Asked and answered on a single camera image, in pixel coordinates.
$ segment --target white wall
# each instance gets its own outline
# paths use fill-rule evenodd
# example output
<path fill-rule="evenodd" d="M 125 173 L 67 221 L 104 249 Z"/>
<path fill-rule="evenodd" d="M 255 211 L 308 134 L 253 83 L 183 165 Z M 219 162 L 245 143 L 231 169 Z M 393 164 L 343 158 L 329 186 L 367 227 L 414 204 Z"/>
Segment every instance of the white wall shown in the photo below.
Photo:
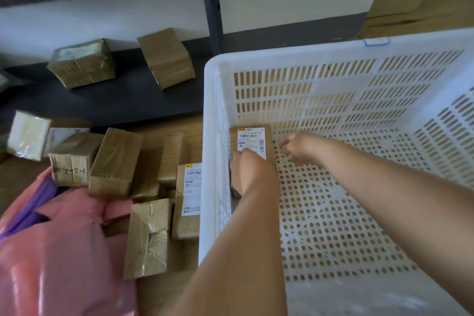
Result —
<path fill-rule="evenodd" d="M 220 0 L 224 32 L 364 13 L 373 0 Z M 209 35 L 203 0 L 59 0 L 0 9 L 0 66 L 49 60 L 56 48 L 109 39 L 113 50 L 164 28 Z"/>

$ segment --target white plastic basket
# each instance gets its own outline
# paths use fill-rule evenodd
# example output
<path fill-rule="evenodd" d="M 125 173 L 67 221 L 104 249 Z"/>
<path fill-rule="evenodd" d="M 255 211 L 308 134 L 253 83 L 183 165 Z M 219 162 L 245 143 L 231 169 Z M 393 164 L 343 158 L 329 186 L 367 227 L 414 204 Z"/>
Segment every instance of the white plastic basket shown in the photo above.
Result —
<path fill-rule="evenodd" d="M 225 54 L 206 65 L 199 261 L 231 216 L 229 127 L 270 123 L 291 315 L 465 314 L 326 170 L 296 168 L 276 148 L 306 130 L 474 187 L 474 29 L 377 41 L 387 42 Z"/>

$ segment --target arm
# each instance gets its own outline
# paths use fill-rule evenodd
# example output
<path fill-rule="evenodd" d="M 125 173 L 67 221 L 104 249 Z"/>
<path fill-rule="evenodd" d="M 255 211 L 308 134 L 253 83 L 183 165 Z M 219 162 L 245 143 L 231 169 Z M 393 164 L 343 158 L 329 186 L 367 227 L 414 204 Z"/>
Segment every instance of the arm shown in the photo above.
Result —
<path fill-rule="evenodd" d="M 328 169 L 412 260 L 474 312 L 472 190 L 309 133 L 281 145 L 290 161 Z"/>
<path fill-rule="evenodd" d="M 286 315 L 278 175 L 248 149 L 231 172 L 240 204 L 170 315 Z"/>

